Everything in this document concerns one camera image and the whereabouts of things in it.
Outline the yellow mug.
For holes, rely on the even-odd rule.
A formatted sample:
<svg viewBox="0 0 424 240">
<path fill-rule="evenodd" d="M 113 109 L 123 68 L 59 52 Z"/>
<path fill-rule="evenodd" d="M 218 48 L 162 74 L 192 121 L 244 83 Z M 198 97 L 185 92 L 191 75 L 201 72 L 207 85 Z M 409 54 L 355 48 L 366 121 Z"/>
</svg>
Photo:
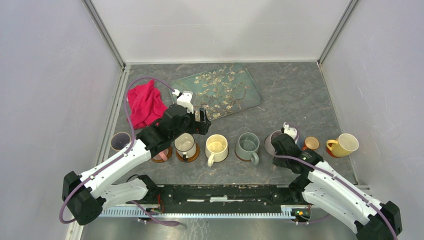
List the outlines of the yellow mug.
<svg viewBox="0 0 424 240">
<path fill-rule="evenodd" d="M 338 158 L 345 157 L 359 148 L 358 139 L 350 133 L 342 133 L 336 139 L 326 141 L 329 152 Z"/>
</svg>

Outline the wooden coaster three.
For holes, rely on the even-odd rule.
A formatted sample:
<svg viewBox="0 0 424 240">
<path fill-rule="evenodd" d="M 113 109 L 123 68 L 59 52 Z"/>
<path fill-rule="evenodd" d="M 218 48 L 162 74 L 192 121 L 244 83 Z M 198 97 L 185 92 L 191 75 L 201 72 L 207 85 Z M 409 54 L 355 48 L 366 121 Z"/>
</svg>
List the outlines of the wooden coaster three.
<svg viewBox="0 0 424 240">
<path fill-rule="evenodd" d="M 151 160 L 155 163 L 164 163 L 172 156 L 172 153 L 173 153 L 173 148 L 170 146 L 169 148 L 153 156 Z"/>
</svg>

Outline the wooden coaster one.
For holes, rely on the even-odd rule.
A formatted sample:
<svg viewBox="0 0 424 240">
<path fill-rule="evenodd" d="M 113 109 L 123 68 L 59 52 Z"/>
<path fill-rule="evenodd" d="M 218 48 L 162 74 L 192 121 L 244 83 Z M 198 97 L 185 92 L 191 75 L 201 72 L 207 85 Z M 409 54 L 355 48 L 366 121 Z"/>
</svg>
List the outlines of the wooden coaster one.
<svg viewBox="0 0 424 240">
<path fill-rule="evenodd" d="M 191 157 L 187 157 L 186 155 L 182 155 L 178 151 L 176 152 L 177 158 L 183 163 L 191 163 L 191 162 L 195 161 L 199 157 L 199 155 L 200 155 L 200 147 L 199 147 L 198 143 L 195 144 L 195 153 Z"/>
</svg>

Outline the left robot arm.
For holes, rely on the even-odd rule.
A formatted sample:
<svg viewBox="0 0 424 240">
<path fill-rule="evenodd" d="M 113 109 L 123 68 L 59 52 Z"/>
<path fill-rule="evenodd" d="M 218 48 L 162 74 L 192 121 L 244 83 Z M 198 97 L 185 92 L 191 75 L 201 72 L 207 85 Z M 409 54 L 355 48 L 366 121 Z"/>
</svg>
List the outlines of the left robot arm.
<svg viewBox="0 0 424 240">
<path fill-rule="evenodd" d="M 69 172 L 63 178 L 59 220 L 63 224 L 77 222 L 87 225 L 107 207 L 142 200 L 153 203 L 157 190 L 141 179 L 115 185 L 115 181 L 134 167 L 149 161 L 168 149 L 184 133 L 205 135 L 211 121 L 206 110 L 199 109 L 199 121 L 194 112 L 182 105 L 172 104 L 161 118 L 144 127 L 132 138 L 130 144 L 103 163 L 81 174 Z"/>
</svg>

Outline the cream mug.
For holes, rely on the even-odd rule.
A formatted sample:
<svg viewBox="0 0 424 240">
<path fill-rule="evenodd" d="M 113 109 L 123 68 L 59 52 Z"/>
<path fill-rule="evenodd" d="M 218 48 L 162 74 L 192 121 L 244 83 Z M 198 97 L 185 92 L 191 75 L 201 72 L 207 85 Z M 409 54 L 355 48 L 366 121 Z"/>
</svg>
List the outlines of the cream mug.
<svg viewBox="0 0 424 240">
<path fill-rule="evenodd" d="M 209 167 L 214 163 L 223 162 L 228 157 L 228 154 L 228 141 L 223 135 L 213 134 L 208 137 L 205 143 L 205 155 Z"/>
</svg>

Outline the beige pink-handled mug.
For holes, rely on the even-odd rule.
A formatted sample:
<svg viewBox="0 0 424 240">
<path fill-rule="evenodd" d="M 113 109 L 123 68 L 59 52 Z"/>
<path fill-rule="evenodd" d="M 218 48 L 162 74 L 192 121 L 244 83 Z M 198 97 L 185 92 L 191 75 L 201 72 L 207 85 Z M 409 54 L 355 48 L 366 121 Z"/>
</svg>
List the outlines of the beige pink-handled mug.
<svg viewBox="0 0 424 240">
<path fill-rule="evenodd" d="M 117 132 L 115 133 L 110 140 L 110 147 L 115 151 L 120 151 L 128 144 L 130 144 L 132 138 L 127 132 Z"/>
</svg>

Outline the lilac mug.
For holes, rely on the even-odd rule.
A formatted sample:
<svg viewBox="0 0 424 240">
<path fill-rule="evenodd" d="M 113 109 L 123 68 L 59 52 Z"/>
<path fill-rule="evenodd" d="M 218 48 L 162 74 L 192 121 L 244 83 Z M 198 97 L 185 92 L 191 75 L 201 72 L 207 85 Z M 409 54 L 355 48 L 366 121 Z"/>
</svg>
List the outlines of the lilac mug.
<svg viewBox="0 0 424 240">
<path fill-rule="evenodd" d="M 298 129 L 298 127 L 297 126 L 295 126 L 296 128 L 297 128 L 297 130 L 298 130 L 298 132 L 299 132 L 299 136 L 298 136 L 298 139 L 297 140 L 294 140 L 294 142 L 297 144 L 297 146 L 298 147 L 300 147 L 301 146 L 301 144 L 300 144 L 300 136 L 301 136 L 301 134 L 300 134 L 300 131 L 299 131 L 299 129 Z M 282 135 L 283 133 L 282 133 L 282 128 L 280 128 L 280 129 L 278 129 L 278 130 L 275 130 L 274 132 L 272 132 L 270 135 L 268 135 L 266 138 L 265 138 L 265 140 L 264 140 L 264 145 L 265 145 L 265 149 L 266 149 L 266 151 L 271 155 L 271 156 L 274 156 L 275 155 L 275 153 L 276 153 L 276 151 L 275 151 L 275 148 L 273 147 L 273 145 L 272 145 L 272 143 L 271 143 L 271 141 L 272 141 L 272 139 L 274 139 L 275 137 L 277 137 L 277 136 L 279 136 L 279 135 Z"/>
</svg>

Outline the red round coaster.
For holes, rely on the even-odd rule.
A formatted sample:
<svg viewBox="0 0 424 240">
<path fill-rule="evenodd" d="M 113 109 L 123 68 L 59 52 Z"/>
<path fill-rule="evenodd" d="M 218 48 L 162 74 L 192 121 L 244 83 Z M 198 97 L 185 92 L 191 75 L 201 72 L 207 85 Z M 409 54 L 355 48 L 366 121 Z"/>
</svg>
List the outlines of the red round coaster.
<svg viewBox="0 0 424 240">
<path fill-rule="evenodd" d="M 326 152 L 328 153 L 329 156 L 333 157 L 333 158 L 337 158 L 335 155 L 333 155 L 333 153 L 330 151 L 330 149 L 328 147 L 325 148 Z"/>
</svg>

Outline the white black-rimmed mug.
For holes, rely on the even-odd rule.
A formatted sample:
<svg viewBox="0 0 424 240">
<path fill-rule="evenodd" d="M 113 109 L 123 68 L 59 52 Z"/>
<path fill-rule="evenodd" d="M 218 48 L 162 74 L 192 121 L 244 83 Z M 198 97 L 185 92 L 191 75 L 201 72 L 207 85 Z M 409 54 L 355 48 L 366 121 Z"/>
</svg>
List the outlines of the white black-rimmed mug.
<svg viewBox="0 0 424 240">
<path fill-rule="evenodd" d="M 192 157 L 196 152 L 195 138 L 189 133 L 183 133 L 174 140 L 174 147 L 181 155 L 187 158 Z"/>
</svg>

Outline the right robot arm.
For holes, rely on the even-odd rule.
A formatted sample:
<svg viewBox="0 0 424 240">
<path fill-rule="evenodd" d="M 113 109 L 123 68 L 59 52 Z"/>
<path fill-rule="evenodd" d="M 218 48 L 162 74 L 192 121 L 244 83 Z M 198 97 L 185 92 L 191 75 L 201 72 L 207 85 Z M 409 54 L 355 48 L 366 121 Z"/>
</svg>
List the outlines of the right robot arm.
<svg viewBox="0 0 424 240">
<path fill-rule="evenodd" d="M 359 240 L 396 240 L 403 230 L 400 208 L 360 190 L 311 149 L 301 150 L 288 134 L 271 134 L 273 164 L 298 177 L 289 185 L 289 199 L 307 202 L 344 223 Z"/>
</svg>

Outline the small orange cup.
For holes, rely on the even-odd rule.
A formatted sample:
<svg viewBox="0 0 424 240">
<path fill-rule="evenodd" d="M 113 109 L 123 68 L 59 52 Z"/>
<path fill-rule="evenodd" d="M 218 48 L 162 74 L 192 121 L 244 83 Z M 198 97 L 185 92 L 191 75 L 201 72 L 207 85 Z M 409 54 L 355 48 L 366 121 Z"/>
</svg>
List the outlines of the small orange cup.
<svg viewBox="0 0 424 240">
<path fill-rule="evenodd" d="M 319 140 L 314 136 L 308 136 L 303 141 L 303 147 L 302 150 L 310 149 L 310 150 L 317 150 L 320 147 Z"/>
</svg>

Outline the pink mug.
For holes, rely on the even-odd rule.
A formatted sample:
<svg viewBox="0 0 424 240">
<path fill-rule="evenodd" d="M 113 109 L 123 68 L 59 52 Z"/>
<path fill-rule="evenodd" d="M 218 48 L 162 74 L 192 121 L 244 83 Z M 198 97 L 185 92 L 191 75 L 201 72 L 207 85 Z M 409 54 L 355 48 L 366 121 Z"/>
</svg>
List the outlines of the pink mug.
<svg viewBox="0 0 424 240">
<path fill-rule="evenodd" d="M 164 150 L 164 151 L 161 151 L 160 153 L 158 153 L 155 157 L 153 157 L 152 159 L 155 161 L 155 162 L 157 162 L 157 163 L 163 163 L 163 162 L 165 162 L 165 161 L 167 161 L 168 160 L 168 153 L 169 153 L 169 150 L 168 149 L 166 149 L 166 150 Z"/>
</svg>

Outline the green mug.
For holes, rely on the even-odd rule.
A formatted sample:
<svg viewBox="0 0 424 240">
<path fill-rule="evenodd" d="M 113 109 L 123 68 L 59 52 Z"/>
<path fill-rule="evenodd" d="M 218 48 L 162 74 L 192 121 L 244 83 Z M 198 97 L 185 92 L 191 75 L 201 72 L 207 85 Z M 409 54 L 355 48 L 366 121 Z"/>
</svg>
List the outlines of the green mug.
<svg viewBox="0 0 424 240">
<path fill-rule="evenodd" d="M 253 165 L 257 165 L 260 162 L 258 155 L 259 147 L 259 137 L 252 132 L 245 132 L 237 140 L 234 152 L 241 161 L 251 162 Z"/>
</svg>

